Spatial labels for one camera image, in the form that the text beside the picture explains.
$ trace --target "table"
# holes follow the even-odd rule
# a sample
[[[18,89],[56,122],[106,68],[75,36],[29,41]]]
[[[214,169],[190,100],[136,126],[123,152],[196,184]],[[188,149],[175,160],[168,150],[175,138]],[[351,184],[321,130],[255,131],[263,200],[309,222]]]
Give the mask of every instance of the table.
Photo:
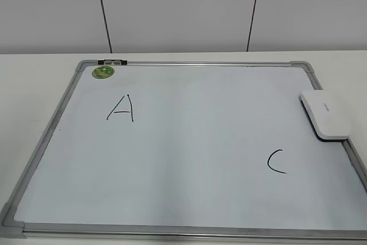
[[[0,55],[0,206],[7,202],[77,63],[130,61],[308,61],[352,122],[351,135],[367,164],[367,51]],[[150,241],[0,239],[0,244],[130,244]]]

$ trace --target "white wall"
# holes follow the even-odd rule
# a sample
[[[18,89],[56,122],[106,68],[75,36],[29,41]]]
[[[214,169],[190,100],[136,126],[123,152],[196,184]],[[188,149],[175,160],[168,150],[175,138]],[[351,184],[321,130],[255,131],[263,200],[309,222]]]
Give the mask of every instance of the white wall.
[[[367,0],[103,0],[113,52],[367,49]],[[100,0],[0,0],[0,53],[107,53]]]
[[[107,53],[99,0],[0,0],[0,53]]]
[[[114,52],[246,51],[254,0],[103,0]]]
[[[367,0],[257,0],[250,51],[367,49]]]

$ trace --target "whiteboard surface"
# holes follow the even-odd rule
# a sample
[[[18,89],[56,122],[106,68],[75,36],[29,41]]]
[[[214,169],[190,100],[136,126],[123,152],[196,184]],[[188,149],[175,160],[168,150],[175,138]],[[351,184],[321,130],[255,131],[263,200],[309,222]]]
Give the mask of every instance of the whiteboard surface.
[[[36,223],[366,230],[340,143],[317,140],[302,68],[87,67],[18,206]],[[108,114],[129,94],[130,113]],[[130,110],[125,97],[116,111]],[[271,166],[287,174],[271,170]]]

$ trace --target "round magnet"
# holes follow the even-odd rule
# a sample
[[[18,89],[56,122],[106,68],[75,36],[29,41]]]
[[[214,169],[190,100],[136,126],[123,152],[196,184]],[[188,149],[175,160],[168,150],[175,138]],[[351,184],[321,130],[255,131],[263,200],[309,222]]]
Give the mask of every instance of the round magnet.
[[[93,70],[92,76],[96,79],[106,79],[111,77],[115,73],[115,70],[111,66],[100,66]]]

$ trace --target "white eraser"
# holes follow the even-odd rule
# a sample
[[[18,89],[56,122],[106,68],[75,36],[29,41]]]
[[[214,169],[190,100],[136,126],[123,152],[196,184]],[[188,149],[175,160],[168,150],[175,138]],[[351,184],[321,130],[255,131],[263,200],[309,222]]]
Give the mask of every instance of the white eraser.
[[[300,98],[321,139],[348,139],[350,122],[325,90],[305,91]]]

